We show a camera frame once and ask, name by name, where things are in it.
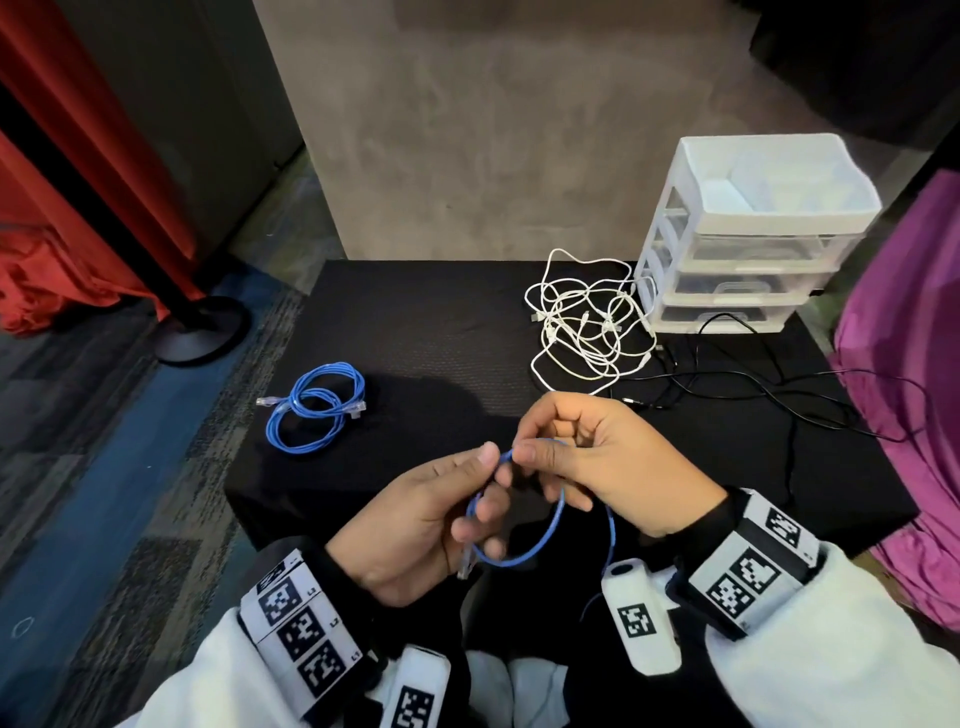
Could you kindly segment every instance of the purple fabric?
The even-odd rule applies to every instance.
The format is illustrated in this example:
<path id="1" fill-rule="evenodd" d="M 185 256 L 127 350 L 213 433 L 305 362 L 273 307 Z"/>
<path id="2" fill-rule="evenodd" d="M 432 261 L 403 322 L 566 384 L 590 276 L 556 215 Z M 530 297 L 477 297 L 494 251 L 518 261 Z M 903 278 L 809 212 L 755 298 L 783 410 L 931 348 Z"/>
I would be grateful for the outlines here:
<path id="1" fill-rule="evenodd" d="M 908 376 L 915 387 L 841 375 L 920 507 L 874 548 L 918 609 L 960 629 L 960 175 L 941 171 L 910 207 L 850 296 L 835 337 L 835 369 Z"/>

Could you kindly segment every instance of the white cable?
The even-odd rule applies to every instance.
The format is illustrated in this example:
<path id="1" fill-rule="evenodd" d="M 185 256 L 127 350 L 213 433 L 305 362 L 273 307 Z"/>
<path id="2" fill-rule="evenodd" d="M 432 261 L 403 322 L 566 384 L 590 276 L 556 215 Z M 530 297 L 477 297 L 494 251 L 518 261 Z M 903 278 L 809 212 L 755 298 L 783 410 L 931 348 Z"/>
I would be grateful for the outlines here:
<path id="1" fill-rule="evenodd" d="M 563 253 L 583 265 L 617 263 L 627 269 L 627 275 L 623 279 L 600 279 L 590 284 L 573 278 L 548 281 L 550 264 L 553 262 L 553 256 L 557 253 Z M 573 287 L 561 293 L 557 286 L 564 283 L 572 284 Z M 629 285 L 627 290 L 624 289 L 625 285 Z M 540 290 L 539 304 L 530 300 L 530 292 L 536 289 Z M 650 361 L 651 352 L 657 345 L 657 335 L 647 324 L 643 309 L 640 308 L 640 304 L 634 295 L 635 292 L 636 282 L 633 279 L 633 268 L 623 260 L 609 257 L 581 260 L 563 248 L 554 248 L 550 251 L 550 255 L 546 259 L 543 278 L 539 283 L 534 283 L 527 288 L 523 294 L 523 300 L 534 311 L 533 316 L 530 317 L 531 320 L 543 323 L 543 328 L 540 330 L 540 352 L 530 361 L 530 371 L 534 373 L 540 384 L 551 392 L 555 391 L 537 371 L 537 361 L 544 355 L 553 359 L 558 367 L 578 379 L 584 381 L 609 380 L 590 392 L 592 395 L 612 386 L 621 377 L 636 374 L 643 369 Z M 605 302 L 606 307 L 598 307 L 597 302 Z M 573 315 L 572 309 L 584 305 L 588 307 L 586 311 L 580 315 Z M 624 352 L 622 341 L 637 324 L 641 324 L 650 334 L 652 343 L 643 352 Z M 577 354 L 587 365 L 591 374 L 585 375 L 574 372 L 563 364 L 551 351 L 556 345 L 566 347 Z M 632 369 L 623 370 L 620 367 L 624 365 L 618 366 L 618 362 L 623 356 L 640 357 L 639 364 Z"/>

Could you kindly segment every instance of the coiled blue cable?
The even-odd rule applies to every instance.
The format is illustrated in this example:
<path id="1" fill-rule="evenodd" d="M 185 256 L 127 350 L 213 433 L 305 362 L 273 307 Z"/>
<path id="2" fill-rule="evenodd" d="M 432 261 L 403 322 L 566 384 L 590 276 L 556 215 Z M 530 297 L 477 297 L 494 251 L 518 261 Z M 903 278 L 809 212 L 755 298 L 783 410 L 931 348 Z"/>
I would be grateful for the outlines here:
<path id="1" fill-rule="evenodd" d="M 347 401 L 341 401 L 336 394 L 323 387 L 307 386 L 318 376 L 339 375 L 346 376 L 353 380 L 353 395 Z M 346 361 L 338 361 L 333 364 L 324 364 L 317 367 L 297 380 L 294 388 L 290 390 L 287 397 L 260 397 L 257 404 L 265 406 L 274 406 L 274 411 L 270 413 L 270 420 L 267 421 L 267 441 L 277 449 L 289 452 L 292 455 L 305 455 L 307 452 L 315 452 L 329 445 L 340 430 L 344 428 L 344 422 L 347 415 L 352 419 L 360 417 L 360 413 L 367 409 L 364 402 L 364 391 L 367 383 L 363 375 L 356 371 Z M 303 404 L 303 400 L 316 399 L 323 400 L 330 406 L 327 409 L 308 409 Z M 287 412 L 293 412 L 295 415 L 303 417 L 305 420 L 331 420 L 330 430 L 319 440 L 306 445 L 290 446 L 280 439 L 280 421 Z"/>
<path id="2" fill-rule="evenodd" d="M 500 462 L 497 464 L 497 467 L 503 463 L 509 463 L 513 457 L 514 451 L 509 449 L 500 455 Z M 476 494 L 473 498 L 470 499 L 470 503 L 467 505 L 467 515 L 473 518 L 476 516 L 477 511 L 477 502 L 483 496 L 483 491 Z M 485 554 L 483 550 L 477 545 L 473 545 L 473 553 L 476 557 L 482 561 L 484 564 L 489 564 L 492 567 L 500 567 L 501 569 L 511 569 L 512 567 L 519 566 L 525 561 L 529 561 L 538 553 L 540 550 L 546 546 L 546 542 L 550 540 L 554 532 L 557 530 L 557 523 L 560 522 L 560 514 L 564 511 L 564 506 L 566 505 L 566 498 L 564 497 L 564 491 L 560 491 L 560 498 L 557 500 L 557 508 L 553 512 L 553 519 L 550 521 L 550 525 L 546 527 L 546 530 L 543 532 L 543 535 L 540 536 L 540 540 L 537 541 L 533 547 L 526 553 L 521 553 L 519 556 L 515 556 L 512 559 L 504 559 L 503 561 L 497 561 L 492 559 L 490 556 Z M 611 564 L 613 560 L 613 547 L 616 546 L 616 526 L 613 523 L 613 511 L 610 509 L 610 506 L 606 503 L 604 508 L 607 509 L 607 520 L 610 524 L 610 547 L 607 549 L 607 561 L 604 563 L 603 571 L 601 575 L 607 570 L 607 567 Z"/>

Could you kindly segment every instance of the black power cord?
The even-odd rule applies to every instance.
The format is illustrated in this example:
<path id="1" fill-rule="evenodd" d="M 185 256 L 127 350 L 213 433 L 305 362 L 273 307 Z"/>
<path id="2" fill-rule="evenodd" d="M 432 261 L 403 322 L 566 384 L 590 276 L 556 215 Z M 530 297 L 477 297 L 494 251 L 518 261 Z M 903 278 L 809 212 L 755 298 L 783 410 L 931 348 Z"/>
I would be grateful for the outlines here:
<path id="1" fill-rule="evenodd" d="M 723 347 L 721 347 L 716 341 L 712 341 L 711 337 L 704 335 L 704 329 L 707 326 L 717 319 L 720 318 L 730 318 L 736 321 L 738 324 L 748 329 L 750 333 L 757 337 L 757 341 L 760 343 L 760 346 L 765 351 L 767 357 L 769 358 L 771 364 L 773 365 L 774 370 L 777 372 L 777 377 L 771 379 L 764 374 L 754 370 L 748 366 L 745 362 L 738 359 L 736 356 L 733 356 L 731 353 L 727 352 Z M 767 343 L 766 339 L 759 334 L 759 332 L 750 326 L 747 322 L 742 319 L 734 316 L 731 313 L 721 312 L 717 313 L 714 316 L 711 316 L 709 319 L 704 321 L 700 326 L 700 329 L 694 334 L 688 334 L 685 338 L 687 345 L 690 347 L 690 351 L 693 357 L 693 367 L 689 371 L 681 371 L 680 365 L 677 362 L 677 357 L 672 351 L 666 346 L 662 345 L 662 351 L 660 347 L 654 352 L 655 358 L 658 360 L 659 364 L 663 368 L 663 374 L 650 375 L 650 376 L 625 376 L 620 381 L 655 381 L 655 380 L 664 380 L 666 386 L 661 392 L 657 394 L 652 400 L 649 401 L 638 401 L 633 400 L 629 397 L 617 397 L 611 386 L 608 390 L 608 394 L 611 399 L 621 400 L 633 408 L 635 411 L 644 411 L 648 409 L 653 410 L 666 410 L 672 409 L 681 403 L 685 397 L 696 397 L 703 400 L 727 400 L 727 401 L 744 401 L 744 400 L 757 400 L 757 399 L 767 399 L 776 407 L 786 412 L 790 416 L 790 428 L 787 431 L 787 443 L 786 443 L 786 458 L 785 458 L 785 473 L 784 473 L 784 486 L 787 492 L 787 503 L 784 505 L 790 505 L 793 502 L 793 488 L 791 486 L 791 480 L 793 476 L 794 464 L 796 463 L 796 452 L 795 444 L 797 438 L 797 432 L 800 427 L 800 423 L 805 423 L 807 425 L 812 425 L 815 427 L 820 427 L 822 429 L 834 430 L 834 431 L 848 431 L 856 432 L 858 434 L 876 437 L 879 440 L 886 440 L 891 443 L 903 443 L 911 440 L 917 433 L 921 432 L 925 425 L 926 419 L 929 412 L 929 394 L 926 389 L 914 379 L 911 379 L 907 376 L 897 376 L 897 375 L 886 375 L 881 372 L 875 372 L 872 369 L 861 369 L 857 367 L 850 367 L 848 369 L 838 369 L 838 370 L 828 370 L 825 372 L 814 372 L 812 374 L 799 375 L 799 376 L 787 376 L 780 362 L 777 360 L 777 356 L 774 354 L 773 350 L 770 348 L 770 345 Z M 724 354 L 728 359 L 738 364 L 742 370 L 738 369 L 712 369 L 712 370 L 703 370 L 700 368 L 700 350 L 702 345 L 709 344 L 715 349 Z M 910 428 L 903 426 L 903 433 L 901 435 L 890 435 L 882 432 L 875 432 L 869 429 L 860 412 L 854 407 L 851 403 L 845 402 L 837 399 L 836 397 L 831 397 L 830 395 L 824 395 L 819 392 L 811 392 L 805 389 L 796 388 L 794 385 L 799 382 L 815 379 L 820 376 L 836 376 L 841 374 L 866 374 L 871 376 L 876 376 L 881 379 L 887 379 L 891 381 L 900 381 L 906 384 L 909 384 L 913 387 L 916 387 L 924 395 L 924 422 L 916 428 Z M 701 377 L 710 377 L 710 376 L 735 376 L 742 379 L 745 382 L 748 382 L 755 389 L 754 392 L 750 394 L 743 395 L 722 395 L 722 394 L 709 394 L 702 391 L 697 391 L 695 389 L 697 382 Z M 827 416 L 814 412 L 801 412 L 796 408 L 796 404 L 793 406 L 784 401 L 784 397 L 802 397 L 809 398 L 811 400 L 816 400 L 818 402 L 826 402 L 830 407 L 835 408 L 835 416 Z"/>

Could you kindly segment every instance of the gray wall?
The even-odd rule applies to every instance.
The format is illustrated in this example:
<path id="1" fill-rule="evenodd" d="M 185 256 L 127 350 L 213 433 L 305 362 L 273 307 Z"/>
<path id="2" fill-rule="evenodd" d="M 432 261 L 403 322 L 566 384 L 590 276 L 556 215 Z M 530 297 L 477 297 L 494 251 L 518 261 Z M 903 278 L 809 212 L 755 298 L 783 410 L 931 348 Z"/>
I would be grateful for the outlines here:
<path id="1" fill-rule="evenodd" d="M 200 256 L 300 145 L 250 0 L 58 0 L 179 186 Z"/>
<path id="2" fill-rule="evenodd" d="M 254 4 L 351 258 L 633 258 L 681 136 L 829 130 L 728 0 Z"/>

